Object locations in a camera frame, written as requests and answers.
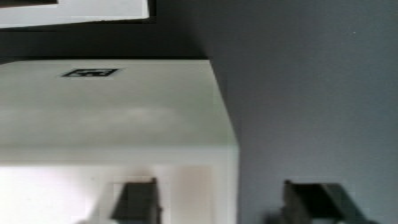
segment dark gray wall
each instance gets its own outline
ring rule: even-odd
[[[396,1],[162,0],[156,24],[2,32],[0,54],[206,54],[242,144],[240,224],[277,212],[286,178],[338,181],[396,222]]]

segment black label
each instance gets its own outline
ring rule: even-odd
[[[73,70],[62,77],[107,77],[119,69],[91,68]]]

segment black object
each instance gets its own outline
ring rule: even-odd
[[[34,6],[57,4],[57,0],[2,0],[0,7],[18,7],[18,6]]]
[[[284,182],[282,221],[286,224],[368,224],[339,184]]]
[[[160,224],[160,213],[156,179],[149,183],[126,183],[112,219],[119,224]]]

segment gray surface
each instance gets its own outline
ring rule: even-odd
[[[398,219],[396,11],[393,0],[163,0],[156,25],[0,33],[2,57],[206,52],[242,144],[240,224],[275,220],[286,178],[338,181],[366,216]]]

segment white cardboard box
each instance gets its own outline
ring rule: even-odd
[[[76,69],[119,71],[62,77]],[[140,176],[158,178],[165,224],[236,223],[238,145],[210,61],[3,64],[0,104],[7,224],[98,223],[107,186]]]
[[[146,0],[59,0],[51,5],[0,8],[0,28],[147,17]]]

